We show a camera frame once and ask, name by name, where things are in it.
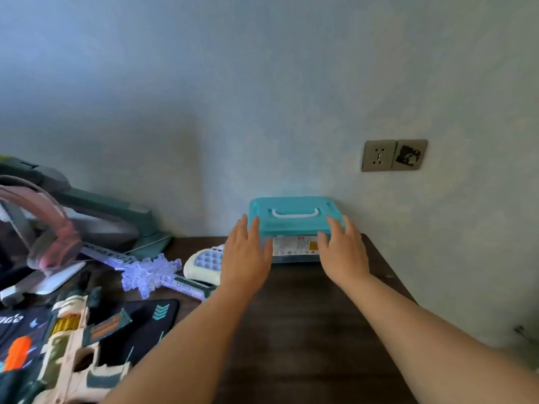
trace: orange part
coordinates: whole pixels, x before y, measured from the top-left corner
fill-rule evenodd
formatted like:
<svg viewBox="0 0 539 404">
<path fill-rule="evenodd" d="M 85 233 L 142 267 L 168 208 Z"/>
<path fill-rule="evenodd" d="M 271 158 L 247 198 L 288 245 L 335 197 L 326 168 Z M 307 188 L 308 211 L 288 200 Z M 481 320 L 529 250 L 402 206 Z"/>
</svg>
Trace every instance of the orange part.
<svg viewBox="0 0 539 404">
<path fill-rule="evenodd" d="M 4 364 L 4 371 L 21 368 L 26 361 L 31 346 L 32 340 L 28 336 L 22 336 L 15 339 L 9 347 L 8 358 L 5 360 Z"/>
</svg>

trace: product label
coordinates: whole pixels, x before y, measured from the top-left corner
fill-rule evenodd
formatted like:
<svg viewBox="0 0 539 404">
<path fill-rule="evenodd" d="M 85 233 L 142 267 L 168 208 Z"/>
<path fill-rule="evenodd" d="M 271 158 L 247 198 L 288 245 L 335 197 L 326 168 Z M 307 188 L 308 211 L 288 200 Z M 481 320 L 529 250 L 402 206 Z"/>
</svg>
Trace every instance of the product label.
<svg viewBox="0 0 539 404">
<path fill-rule="evenodd" d="M 275 237 L 273 256 L 318 255 L 316 237 Z"/>
</svg>

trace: hand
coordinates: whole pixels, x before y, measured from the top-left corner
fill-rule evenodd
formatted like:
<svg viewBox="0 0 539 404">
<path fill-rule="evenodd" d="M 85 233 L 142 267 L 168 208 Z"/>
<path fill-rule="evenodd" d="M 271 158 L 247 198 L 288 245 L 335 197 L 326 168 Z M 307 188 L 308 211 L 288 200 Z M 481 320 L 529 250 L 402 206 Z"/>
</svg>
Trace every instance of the hand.
<svg viewBox="0 0 539 404">
<path fill-rule="evenodd" d="M 323 232 L 318 233 L 320 262 L 326 275 L 341 288 L 351 279 L 368 277 L 369 258 L 360 231 L 346 215 L 344 232 L 337 220 L 327 220 L 332 231 L 329 243 Z"/>
<path fill-rule="evenodd" d="M 223 250 L 221 287 L 235 288 L 235 291 L 245 291 L 252 296 L 266 281 L 273 246 L 268 238 L 264 248 L 260 248 L 259 224 L 259 218 L 255 217 L 247 233 L 247 216 L 244 214 L 232 229 Z"/>
</svg>

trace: left hand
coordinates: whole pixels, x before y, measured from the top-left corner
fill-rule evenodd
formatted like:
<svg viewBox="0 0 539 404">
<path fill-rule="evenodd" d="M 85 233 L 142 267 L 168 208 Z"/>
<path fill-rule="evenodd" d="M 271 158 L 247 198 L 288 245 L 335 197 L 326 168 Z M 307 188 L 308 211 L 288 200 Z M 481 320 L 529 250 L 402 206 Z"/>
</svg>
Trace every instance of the left hand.
<svg viewBox="0 0 539 404">
<path fill-rule="evenodd" d="M 273 245 L 268 238 L 263 249 L 260 247 L 259 224 L 259 218 L 255 217 L 247 232 L 247 216 L 244 214 L 232 229 L 223 250 L 221 287 L 253 295 L 266 281 Z"/>
</svg>

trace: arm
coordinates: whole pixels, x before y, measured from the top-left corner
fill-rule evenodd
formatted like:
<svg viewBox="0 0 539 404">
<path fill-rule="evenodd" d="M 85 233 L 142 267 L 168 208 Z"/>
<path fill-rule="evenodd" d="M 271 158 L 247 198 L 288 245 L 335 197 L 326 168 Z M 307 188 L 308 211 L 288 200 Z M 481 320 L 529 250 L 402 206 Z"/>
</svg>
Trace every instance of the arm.
<svg viewBox="0 0 539 404">
<path fill-rule="evenodd" d="M 420 403 L 536 403 L 539 378 L 500 352 L 416 305 L 369 274 L 361 234 L 328 219 L 319 233 L 322 266 L 360 309 Z"/>
<path fill-rule="evenodd" d="M 103 404 L 209 403 L 233 333 L 271 267 L 271 241 L 260 249 L 258 218 L 244 215 L 228 237 L 221 285 L 133 368 Z"/>
</svg>

